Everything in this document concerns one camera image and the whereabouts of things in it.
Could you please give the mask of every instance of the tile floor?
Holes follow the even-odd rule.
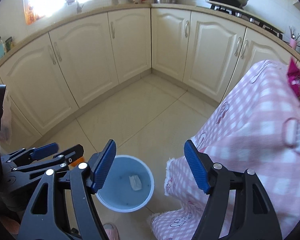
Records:
[[[111,138],[117,154],[144,161],[155,179],[152,199],[133,213],[117,213],[93,196],[103,223],[116,224],[121,240],[155,240],[146,222],[152,213],[180,208],[178,201],[164,195],[165,166],[170,158],[183,155],[185,141],[196,134],[215,108],[172,83],[150,74],[93,107],[46,143],[57,142],[60,150],[80,143],[88,160]],[[76,227],[71,193],[67,192],[69,219]]]

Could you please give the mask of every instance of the slipper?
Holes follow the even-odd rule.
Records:
[[[106,223],[103,225],[109,240],[119,240],[119,234],[116,226],[112,223]]]

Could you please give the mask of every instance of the kitchen counter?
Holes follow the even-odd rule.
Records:
[[[295,50],[291,49],[291,47],[285,43],[284,41],[280,40],[278,37],[273,35],[272,33],[269,33],[268,31],[264,30],[263,28],[258,27],[257,25],[250,23],[246,20],[243,20],[241,18],[235,17],[233,15],[229,15],[220,11],[211,10],[209,8],[199,7],[199,6],[193,6],[193,5],[184,5],[184,4],[120,4],[116,6],[106,6],[106,7],[100,7],[96,8],[94,10],[73,15],[71,17],[65,18],[55,24],[52,24],[48,26],[47,28],[44,28],[40,31],[37,31],[36,33],[33,33],[32,35],[28,36],[21,42],[15,45],[2,59],[0,59],[0,66],[6,62],[14,53],[16,53],[18,50],[23,48],[25,45],[30,43],[31,41],[35,40],[36,38],[42,36],[43,34],[61,26],[64,24],[67,24],[69,22],[92,16],[99,13],[105,13],[110,11],[117,11],[117,10],[125,10],[125,9],[135,9],[135,8],[170,8],[170,9],[181,9],[181,10],[190,10],[195,12],[201,12],[205,14],[211,14],[215,15],[236,23],[239,23],[241,25],[244,25],[250,29],[253,29],[257,31],[260,34],[263,34],[264,36],[268,37],[269,39],[273,40],[277,44],[279,44],[282,48],[286,49],[288,52],[290,52],[299,62],[300,62],[300,54],[296,52]]]

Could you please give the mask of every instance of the bolt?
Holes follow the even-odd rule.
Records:
[[[213,168],[215,168],[216,170],[220,170],[222,169],[222,165],[220,163],[215,163],[213,164]]]
[[[255,174],[255,171],[252,170],[252,169],[248,169],[246,172],[247,172],[249,175],[254,175],[254,174]]]
[[[53,170],[53,169],[48,169],[48,170],[46,171],[46,174],[47,174],[48,176],[52,175],[53,173],[54,173],[54,170]]]
[[[78,167],[79,167],[80,170],[83,170],[83,169],[85,169],[86,167],[88,167],[88,164],[86,164],[86,163],[80,163],[80,164],[78,165]]]

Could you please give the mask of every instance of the blue gripper pad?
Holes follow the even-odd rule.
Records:
[[[200,161],[197,152],[192,148],[192,145],[189,141],[186,141],[184,144],[184,155],[190,166],[192,174],[194,176],[195,182],[199,189],[203,190],[204,193],[208,193],[210,190],[210,185],[208,183],[208,173],[205,170],[202,162]]]
[[[38,160],[42,160],[45,157],[57,153],[58,150],[59,150],[59,146],[57,143],[50,143],[40,148],[34,149],[33,153],[30,153],[30,156],[32,160],[38,161]]]
[[[99,189],[102,189],[103,184],[106,181],[107,175],[114,161],[114,157],[117,153],[117,146],[113,140],[111,140],[103,149],[103,156],[93,173],[93,181],[91,188],[97,193]]]

